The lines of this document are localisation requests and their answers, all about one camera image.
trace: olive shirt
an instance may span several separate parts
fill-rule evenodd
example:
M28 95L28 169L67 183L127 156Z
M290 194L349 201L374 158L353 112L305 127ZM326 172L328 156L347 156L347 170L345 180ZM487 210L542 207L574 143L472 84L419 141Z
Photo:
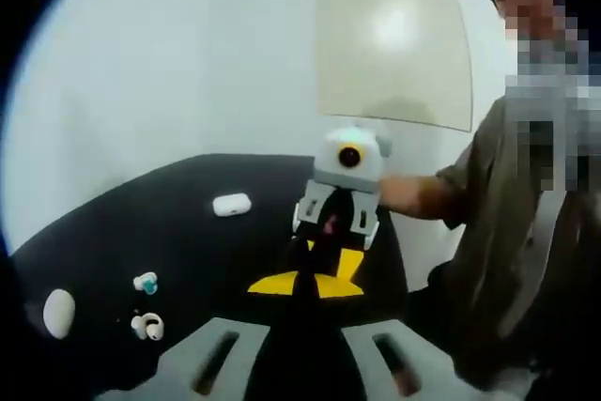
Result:
M545 188L540 180L549 167L545 155L508 132L504 107L505 98L496 100L457 162L437 173L457 192L453 215L444 222L451 229L466 225L441 275L453 343L449 352L457 373L477 386L486 386L515 357L508 343L516 328L502 332L501 324L522 286L524 253L537 239L532 223ZM594 207L590 195L564 196L536 302L567 286L580 217Z

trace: whiteboard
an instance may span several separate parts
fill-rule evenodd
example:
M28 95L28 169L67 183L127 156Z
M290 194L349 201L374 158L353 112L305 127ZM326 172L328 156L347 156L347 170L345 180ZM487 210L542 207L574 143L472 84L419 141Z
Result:
M457 0L316 0L321 114L470 131L470 50Z

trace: white robot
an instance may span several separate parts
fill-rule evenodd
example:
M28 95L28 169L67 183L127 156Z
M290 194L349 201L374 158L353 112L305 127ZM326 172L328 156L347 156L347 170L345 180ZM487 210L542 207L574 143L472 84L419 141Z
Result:
M302 222L317 224L326 200L337 188L351 190L354 212L350 231L365 235L363 249L368 250L379 228L379 181L392 150L389 137L357 125L329 133L316 154L313 178L295 207L293 231Z

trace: man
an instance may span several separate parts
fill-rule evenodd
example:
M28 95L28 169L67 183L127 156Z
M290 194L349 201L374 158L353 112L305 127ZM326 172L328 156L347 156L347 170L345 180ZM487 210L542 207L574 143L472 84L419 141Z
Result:
M583 351L599 343L601 202L592 154L601 155L601 108L580 77L599 51L598 27L583 0L492 2L528 44L513 85L454 165L432 177L384 178L382 203L466 225L453 260L412 294L407 323L476 386L523 367L543 375L528 399L573 399L597 366L590 355L582 361Z

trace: wireless earbud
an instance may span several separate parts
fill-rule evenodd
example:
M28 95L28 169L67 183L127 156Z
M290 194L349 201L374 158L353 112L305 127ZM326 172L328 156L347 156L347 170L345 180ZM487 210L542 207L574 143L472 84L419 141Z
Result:
M144 291L147 295L154 295L159 288L157 285L157 274L149 271L133 279L133 287L138 291Z
M150 340L158 341L162 339L164 333L164 323L161 317L152 313L132 318L131 328L140 340L148 337Z

